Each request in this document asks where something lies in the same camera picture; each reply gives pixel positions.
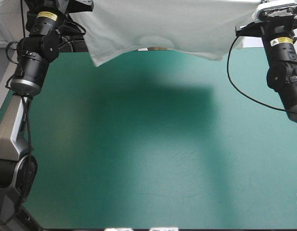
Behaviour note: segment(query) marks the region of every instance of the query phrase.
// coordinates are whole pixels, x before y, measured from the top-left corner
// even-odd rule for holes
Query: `cable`
[[[8,51],[9,51],[9,48],[13,45],[13,44],[18,44],[17,41],[12,41],[10,42],[7,47],[5,48],[5,52],[6,52],[6,56],[8,58],[8,60],[13,63],[13,64],[16,64],[17,66],[19,66],[20,70],[23,71],[23,68],[22,66],[13,61],[10,57],[9,57],[9,54],[8,54]],[[27,170],[26,170],[26,173],[25,173],[25,182],[24,182],[24,188],[23,188],[23,191],[20,195],[20,198],[17,202],[17,204],[15,205],[15,209],[16,209],[16,212],[20,209],[20,206],[21,204],[24,202],[24,197],[27,193],[27,190],[28,190],[28,175],[29,175],[29,171],[30,171],[30,163],[31,163],[31,147],[32,147],[32,141],[31,141],[31,129],[30,129],[30,122],[29,122],[29,111],[28,111],[28,103],[25,102],[25,97],[28,97],[28,96],[25,96],[25,95],[22,95],[20,92],[18,92],[16,89],[13,89],[9,86],[9,83],[11,81],[11,79],[13,78],[14,75],[12,75],[11,77],[9,77],[9,79],[6,81],[6,85],[5,87],[7,89],[10,89],[10,90],[13,90],[15,91],[18,95],[20,95],[21,99],[22,99],[22,103],[23,103],[23,106],[24,106],[24,112],[25,112],[25,121],[26,121],[26,125],[27,125],[27,132],[28,132],[28,164],[27,164]]]
[[[29,175],[29,171],[30,171],[30,163],[31,163],[31,146],[32,146],[32,142],[31,142],[31,130],[30,130],[30,122],[29,122],[29,110],[28,110],[28,103],[25,102],[25,98],[24,96],[21,96],[22,98],[22,102],[23,102],[23,106],[24,106],[24,112],[25,112],[25,121],[26,121],[26,125],[27,125],[27,132],[28,132],[28,164],[27,164],[27,170],[25,172],[25,184],[24,184],[24,188],[23,191],[20,195],[20,198],[18,200],[18,203],[16,204],[16,211],[18,211],[20,209],[21,204],[24,202],[24,197],[26,195],[26,192],[28,190],[28,175]]]
[[[276,111],[289,112],[289,113],[297,114],[297,112],[294,112],[294,111],[291,111],[291,110],[287,110],[287,109],[278,108],[278,107],[274,107],[274,106],[268,105],[268,104],[266,104],[266,103],[263,103],[263,102],[261,102],[261,101],[258,101],[258,100],[256,100],[256,99],[252,98],[251,96],[248,96],[248,95],[245,94],[244,92],[242,92],[242,91],[235,85],[235,83],[232,81],[232,78],[231,78],[231,76],[230,76],[229,66],[230,66],[230,58],[231,58],[231,52],[232,52],[232,49],[233,49],[233,47],[234,47],[234,45],[235,45],[235,43],[236,43],[236,41],[238,40],[239,37],[240,37],[240,36],[237,36],[237,37],[234,39],[234,41],[233,41],[233,43],[232,43],[232,45],[231,45],[229,54],[228,54],[228,56],[227,56],[227,64],[226,64],[227,77],[228,77],[230,83],[232,84],[232,86],[235,88],[235,90],[238,91],[238,92],[239,92],[240,94],[242,94],[243,96],[245,96],[246,98],[252,100],[253,102],[256,102],[256,103],[258,103],[258,104],[260,104],[260,105],[263,105],[263,106],[265,106],[265,107],[271,108],[271,109],[276,110]]]
[[[24,19],[23,0],[20,0],[20,10],[21,10],[21,14],[22,14],[23,36],[24,36],[24,38],[25,38],[25,19]]]

